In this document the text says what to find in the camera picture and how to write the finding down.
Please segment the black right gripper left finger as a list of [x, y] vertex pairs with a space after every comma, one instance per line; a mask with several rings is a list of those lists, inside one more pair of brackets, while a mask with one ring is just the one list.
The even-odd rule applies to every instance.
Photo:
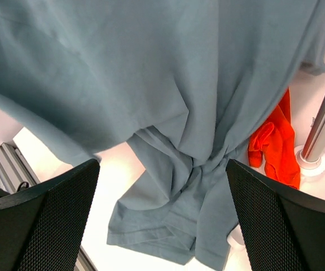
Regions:
[[73, 270], [100, 165], [90, 159], [0, 198], [0, 270]]

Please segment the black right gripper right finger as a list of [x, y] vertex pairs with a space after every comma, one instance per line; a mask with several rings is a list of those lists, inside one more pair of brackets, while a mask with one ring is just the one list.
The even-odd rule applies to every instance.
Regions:
[[325, 200], [234, 159], [226, 173], [252, 270], [325, 270]]

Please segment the orange t shirt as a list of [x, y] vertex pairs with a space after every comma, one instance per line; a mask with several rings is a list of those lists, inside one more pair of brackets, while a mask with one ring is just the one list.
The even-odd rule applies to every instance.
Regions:
[[287, 89], [264, 123], [251, 135], [248, 162], [266, 175], [294, 189], [300, 188], [300, 167], [295, 157], [295, 131], [291, 124], [291, 97]]

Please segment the grey blue t shirt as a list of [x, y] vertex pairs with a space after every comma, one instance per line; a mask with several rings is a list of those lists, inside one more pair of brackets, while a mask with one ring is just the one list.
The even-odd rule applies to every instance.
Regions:
[[68, 164], [128, 143], [107, 242], [182, 265], [223, 268], [226, 164], [324, 55], [325, 1], [0, 1], [0, 109]]

